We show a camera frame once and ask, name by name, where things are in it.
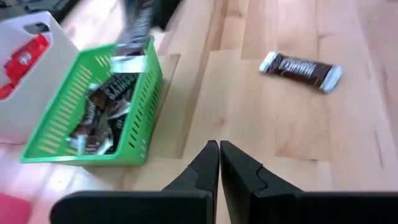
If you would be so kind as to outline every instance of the wooden table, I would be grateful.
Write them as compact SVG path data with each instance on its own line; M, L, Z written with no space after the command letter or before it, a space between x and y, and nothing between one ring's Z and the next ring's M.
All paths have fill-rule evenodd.
M112 7L101 15L121 18ZM208 139L230 140L303 190L397 190L397 12L398 2L383 0L186 0L159 45L171 81L147 164L21 165L21 147L13 146L0 151L0 190L30 200L31 223L46 223L53 203L71 192L162 189ZM81 48L113 41L110 30L121 30L99 16L96 35L74 34L81 15L64 23ZM345 73L324 95L259 74L270 50L338 64ZM217 223L229 223L219 186Z

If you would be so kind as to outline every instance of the plastic basket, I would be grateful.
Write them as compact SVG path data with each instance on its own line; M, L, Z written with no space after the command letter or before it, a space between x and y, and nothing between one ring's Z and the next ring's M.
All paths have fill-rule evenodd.
M63 81L52 103L21 155L22 163L56 162L83 165L142 165L154 125L155 109L162 84L162 71L151 38L146 49L145 72L139 75L130 113L120 142L112 155L77 155L65 138L80 122L85 109L85 92L90 83L103 83L111 75L110 57L115 46L82 51Z

